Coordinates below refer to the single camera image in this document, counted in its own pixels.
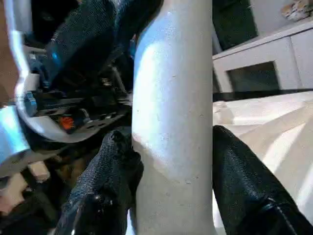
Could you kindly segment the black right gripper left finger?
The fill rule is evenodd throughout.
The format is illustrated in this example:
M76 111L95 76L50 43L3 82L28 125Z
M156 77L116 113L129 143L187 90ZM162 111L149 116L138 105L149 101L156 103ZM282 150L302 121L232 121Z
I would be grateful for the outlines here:
M55 228L57 235L124 235L144 165L130 129L107 133L78 177Z

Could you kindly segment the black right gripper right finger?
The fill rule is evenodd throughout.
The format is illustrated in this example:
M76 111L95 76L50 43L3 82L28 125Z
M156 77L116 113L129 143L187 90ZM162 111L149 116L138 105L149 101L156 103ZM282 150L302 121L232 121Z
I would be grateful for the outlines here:
M311 235L312 224L255 153L215 125L212 187L228 235Z

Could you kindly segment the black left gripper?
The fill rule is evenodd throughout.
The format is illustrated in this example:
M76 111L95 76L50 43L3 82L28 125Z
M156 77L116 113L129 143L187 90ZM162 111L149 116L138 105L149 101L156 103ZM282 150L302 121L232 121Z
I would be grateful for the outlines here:
M155 0L81 4L70 12L46 46L46 82L66 70L101 65L113 41L127 52L157 11ZM23 120L43 137L90 137L130 113L130 82L103 80L96 87L47 91L38 80L23 82Z

